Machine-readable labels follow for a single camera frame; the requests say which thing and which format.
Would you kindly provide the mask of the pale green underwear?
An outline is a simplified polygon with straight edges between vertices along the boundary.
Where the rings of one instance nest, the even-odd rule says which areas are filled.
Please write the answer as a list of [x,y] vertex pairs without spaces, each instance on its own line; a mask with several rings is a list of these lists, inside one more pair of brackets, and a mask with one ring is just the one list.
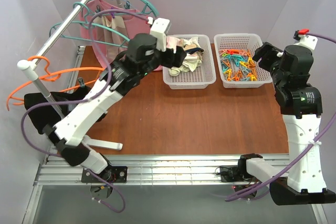
[[[196,44],[197,46],[200,46],[198,43],[199,37],[192,37],[190,39],[183,39],[179,38],[183,41],[183,47],[186,45]],[[183,62],[183,64],[179,67],[173,67],[169,69],[169,75],[172,77],[178,76],[182,72],[194,72],[198,66],[201,65],[203,60],[196,62]]]

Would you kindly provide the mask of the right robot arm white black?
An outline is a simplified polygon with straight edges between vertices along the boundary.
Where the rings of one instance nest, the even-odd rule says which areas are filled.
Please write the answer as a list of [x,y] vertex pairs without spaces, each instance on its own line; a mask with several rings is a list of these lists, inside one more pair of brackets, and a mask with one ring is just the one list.
[[335,193],[328,189],[320,162],[322,99],[308,83],[313,50],[300,44],[280,50],[266,42],[253,60],[272,77],[275,98],[286,127],[290,163],[277,171],[259,154],[245,154],[238,160],[238,174],[258,183],[225,197],[226,202],[246,198],[268,187],[278,206],[333,204]]

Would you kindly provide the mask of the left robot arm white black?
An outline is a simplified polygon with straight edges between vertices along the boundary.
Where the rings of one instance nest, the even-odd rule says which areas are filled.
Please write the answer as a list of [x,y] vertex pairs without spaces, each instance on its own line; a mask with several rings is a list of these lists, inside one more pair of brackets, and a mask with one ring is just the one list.
[[43,131],[70,166],[82,166],[103,177],[111,164],[83,142],[88,130],[120,101],[142,78],[159,66],[180,67],[186,52],[180,46],[166,51],[157,49],[157,38],[150,34],[137,34],[129,41],[126,51],[119,53],[105,69],[85,96],[65,118]]

